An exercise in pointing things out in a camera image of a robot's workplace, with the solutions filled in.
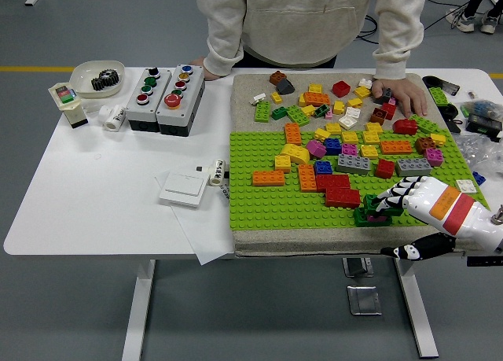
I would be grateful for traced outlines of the person's left hand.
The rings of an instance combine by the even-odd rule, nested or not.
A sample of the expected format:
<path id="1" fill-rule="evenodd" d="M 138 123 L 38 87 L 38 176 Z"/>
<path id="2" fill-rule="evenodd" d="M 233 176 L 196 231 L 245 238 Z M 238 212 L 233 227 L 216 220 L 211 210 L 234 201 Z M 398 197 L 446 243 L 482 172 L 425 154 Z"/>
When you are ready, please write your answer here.
<path id="1" fill-rule="evenodd" d="M 394 97 L 399 101 L 402 114 L 410 118 L 413 114 L 426 116 L 428 103 L 425 93 L 408 79 L 377 79 L 373 82 L 372 93 L 375 98 L 380 98 L 384 90 L 389 88 Z"/>

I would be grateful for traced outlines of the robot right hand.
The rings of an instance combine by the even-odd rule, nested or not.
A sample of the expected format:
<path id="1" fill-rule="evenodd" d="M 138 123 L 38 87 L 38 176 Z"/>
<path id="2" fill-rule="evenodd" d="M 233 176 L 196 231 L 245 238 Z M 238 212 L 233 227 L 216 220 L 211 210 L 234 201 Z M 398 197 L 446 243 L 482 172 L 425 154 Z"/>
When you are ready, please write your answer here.
<path id="1" fill-rule="evenodd" d="M 502 210 L 492 214 L 481 203 L 431 176 L 405 177 L 373 199 L 378 215 L 405 209 L 438 230 L 408 245 L 380 250 L 402 260 L 426 260 L 452 252 L 457 239 L 472 239 L 491 255 L 502 254 Z"/>

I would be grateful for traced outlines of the person's right hand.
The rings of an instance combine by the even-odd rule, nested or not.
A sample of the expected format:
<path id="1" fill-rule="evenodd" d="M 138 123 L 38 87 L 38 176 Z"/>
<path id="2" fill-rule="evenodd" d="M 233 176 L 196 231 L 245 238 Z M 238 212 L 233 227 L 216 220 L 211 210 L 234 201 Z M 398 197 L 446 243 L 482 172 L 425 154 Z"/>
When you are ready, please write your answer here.
<path id="1" fill-rule="evenodd" d="M 191 65 L 195 65 L 195 66 L 200 66 L 203 68 L 203 71 L 204 71 L 204 79 L 206 81 L 214 81 L 214 80 L 217 80 L 217 79 L 220 79 L 221 76 L 217 76 L 211 72 L 209 72 L 205 67 L 204 67 L 204 57 L 198 57 L 197 59 L 194 59 L 190 62 Z"/>

